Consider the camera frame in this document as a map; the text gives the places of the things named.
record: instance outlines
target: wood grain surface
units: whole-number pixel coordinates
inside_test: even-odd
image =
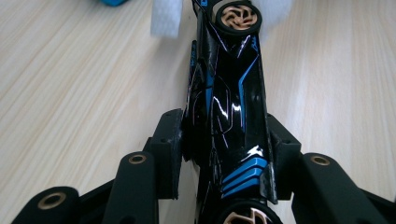
[[[0,223],[38,192],[86,193],[141,150],[162,113],[183,107],[196,19],[185,0],[178,39],[149,34],[151,1],[0,1]],[[396,193],[396,2],[296,0],[262,42],[268,110],[355,183]],[[180,200],[161,223],[193,223],[183,163]],[[293,223],[290,202],[273,206]]]

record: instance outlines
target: blue graphic design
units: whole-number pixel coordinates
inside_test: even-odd
[[[206,114],[209,115],[209,108],[212,102],[212,88],[213,88],[213,77],[210,73],[206,74]]]
[[[201,0],[201,6],[207,7],[207,0]]]
[[[222,198],[235,194],[242,189],[260,185],[260,176],[267,163],[263,158],[252,158],[245,161],[222,181]]]
[[[253,67],[253,64],[257,61],[257,59],[259,58],[259,56],[257,56],[253,63],[248,67],[247,71],[244,73],[244,75],[242,75],[242,77],[239,79],[238,81],[238,88],[239,88],[239,98],[241,101],[241,117],[242,117],[242,130],[245,131],[245,101],[244,101],[244,80],[248,75],[248,72],[250,71],[251,67]]]
[[[251,40],[251,47],[254,48],[257,52],[259,52],[259,47],[257,46],[257,38],[256,36],[253,36],[253,39]]]

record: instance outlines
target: glossy black body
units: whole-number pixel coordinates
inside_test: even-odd
[[[199,223],[209,223],[209,213],[231,200],[276,202],[273,152],[259,30],[242,34],[222,30],[210,20],[212,7],[220,1],[192,2],[197,40],[191,48],[183,152],[200,166],[198,217]],[[268,162],[261,184],[224,198],[221,181],[255,157]]]

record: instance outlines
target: screw hole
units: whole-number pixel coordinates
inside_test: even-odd
[[[311,161],[318,165],[330,165],[330,161],[321,156],[312,156]]]
[[[66,194],[63,192],[55,192],[47,195],[38,202],[38,208],[41,210],[48,210],[57,207],[66,199]]]
[[[134,155],[129,158],[129,163],[131,164],[140,164],[146,160],[146,156],[144,155]]]

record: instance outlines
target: blue stripe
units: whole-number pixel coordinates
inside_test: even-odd
[[[210,104],[212,103],[213,77],[206,72],[206,114],[209,115]]]
[[[261,167],[262,169],[267,166],[267,161],[263,158],[253,158],[248,161],[246,161],[242,166],[240,166],[238,169],[234,170],[230,175],[228,175],[226,178],[223,179],[222,183],[227,184],[231,179],[241,175],[244,173],[246,170],[250,170],[251,168],[254,167]]]
[[[221,198],[228,197],[228,196],[230,196],[232,194],[235,194],[236,192],[239,192],[239,191],[241,191],[243,189],[247,189],[247,188],[249,188],[251,186],[255,186],[255,185],[260,185],[260,179],[256,179],[256,178],[250,179],[249,181],[239,185],[237,188],[232,189],[232,190],[228,191],[227,193],[223,194],[221,196]]]
[[[265,159],[257,157],[245,161],[243,165],[223,179],[222,198],[240,190],[260,185],[260,176],[267,163]]]
[[[227,191],[231,188],[235,188],[238,184],[243,182],[244,180],[251,179],[251,178],[257,178],[260,179],[260,175],[262,174],[262,169],[261,168],[253,168],[251,170],[246,171],[244,174],[236,178],[234,181],[230,182],[229,184],[225,185],[223,187],[223,191]]]
[[[259,58],[259,56],[257,56],[253,63],[248,67],[247,71],[244,73],[244,75],[242,75],[242,77],[239,79],[238,81],[238,88],[239,88],[239,98],[241,101],[241,117],[242,117],[242,130],[245,131],[245,101],[244,101],[244,81],[245,78],[248,75],[248,72],[250,71],[251,67],[253,67],[253,64],[257,61],[257,59]]]

